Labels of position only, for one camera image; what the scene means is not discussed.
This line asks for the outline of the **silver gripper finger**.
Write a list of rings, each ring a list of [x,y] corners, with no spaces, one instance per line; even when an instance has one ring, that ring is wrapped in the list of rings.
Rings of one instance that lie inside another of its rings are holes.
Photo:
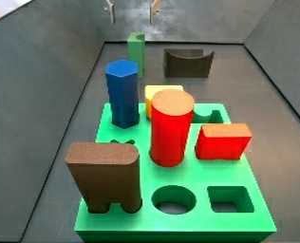
[[[154,2],[150,4],[150,25],[154,25],[154,16],[159,12],[160,8],[160,1],[162,0],[154,0]]]
[[[114,3],[111,2],[111,0],[104,0],[107,3],[107,12],[110,13],[110,17],[111,17],[111,24],[114,25]]]

